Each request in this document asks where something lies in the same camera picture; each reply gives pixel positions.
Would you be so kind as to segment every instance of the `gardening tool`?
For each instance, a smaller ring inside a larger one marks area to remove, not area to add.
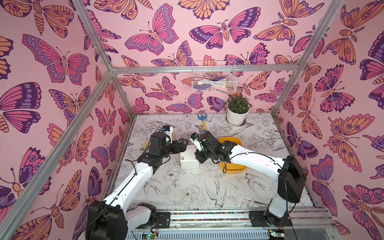
[[[207,114],[206,113],[198,113],[197,117],[198,117],[199,120],[201,120],[203,122],[202,123],[203,132],[206,132],[207,131],[207,127],[205,126],[205,120],[207,119]]]

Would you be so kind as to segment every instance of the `wire basket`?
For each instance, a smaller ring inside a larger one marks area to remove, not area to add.
[[[233,66],[206,66],[204,68],[193,66],[192,92],[235,93],[238,79],[234,70]]]

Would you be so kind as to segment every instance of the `white box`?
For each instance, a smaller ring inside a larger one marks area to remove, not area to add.
[[[185,152],[180,153],[180,163],[182,169],[198,169],[199,161],[195,157],[197,148],[195,145],[188,145]]]

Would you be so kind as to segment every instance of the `white flower pot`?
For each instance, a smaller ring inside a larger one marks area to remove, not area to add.
[[[243,114],[238,114],[232,112],[229,108],[227,111],[227,122],[233,126],[241,126],[244,122],[245,117],[251,111],[251,108],[248,109],[248,112]]]

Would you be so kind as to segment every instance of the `green plant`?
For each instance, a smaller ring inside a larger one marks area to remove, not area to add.
[[[236,95],[235,97],[233,97],[232,95],[229,95],[228,108],[232,112],[237,114],[246,113],[249,110],[248,99],[243,97],[242,94]]]

